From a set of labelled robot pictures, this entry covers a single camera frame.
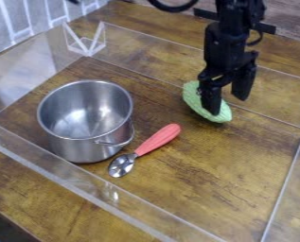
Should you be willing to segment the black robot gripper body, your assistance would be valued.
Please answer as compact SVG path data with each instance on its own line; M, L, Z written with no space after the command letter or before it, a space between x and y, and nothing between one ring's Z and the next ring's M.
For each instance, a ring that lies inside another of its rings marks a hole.
M246 32L231 34L218 23L207 25L203 38L206 66L197 76L199 82L211 81L217 77L230 78L255 62L258 52L243 51L247 36Z

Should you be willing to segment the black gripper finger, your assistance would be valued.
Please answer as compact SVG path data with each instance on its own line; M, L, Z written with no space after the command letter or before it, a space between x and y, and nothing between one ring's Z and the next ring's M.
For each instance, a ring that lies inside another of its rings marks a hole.
M201 107L211 114L219 114L221 87L211 86L207 82L198 84Z
M250 94L255 78L257 65L254 62L246 64L237 72L231 83L231 95L241 101L245 101Z

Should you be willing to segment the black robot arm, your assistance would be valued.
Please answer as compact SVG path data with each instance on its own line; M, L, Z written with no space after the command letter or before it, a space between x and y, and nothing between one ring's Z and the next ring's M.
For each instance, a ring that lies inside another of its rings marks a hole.
M254 82L258 52L245 52L257 44L247 42L249 31L255 28L265 15L262 0L215 0L218 20L205 28L203 60L206 66L197 76L202 108L219 114L221 88L231 84L231 95L241 101L249 97Z

